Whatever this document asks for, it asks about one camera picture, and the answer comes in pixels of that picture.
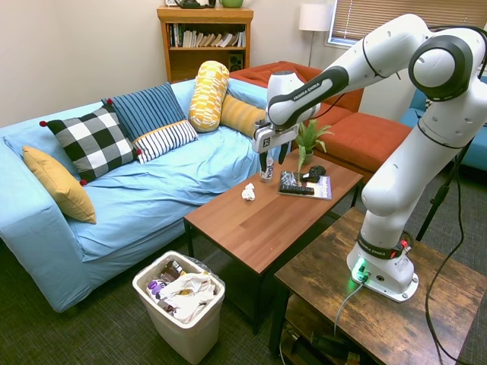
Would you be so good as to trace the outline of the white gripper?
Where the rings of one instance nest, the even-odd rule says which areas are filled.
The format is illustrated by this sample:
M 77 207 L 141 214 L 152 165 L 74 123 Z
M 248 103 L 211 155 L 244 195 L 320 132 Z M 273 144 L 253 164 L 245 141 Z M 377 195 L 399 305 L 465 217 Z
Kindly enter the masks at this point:
M 253 150 L 259 153 L 260 179 L 271 179 L 271 157 L 268 150 L 280 146 L 279 165 L 282 165 L 291 147 L 291 142 L 298 136 L 298 125 L 283 131 L 276 131 L 269 122 L 256 124 L 253 134 Z

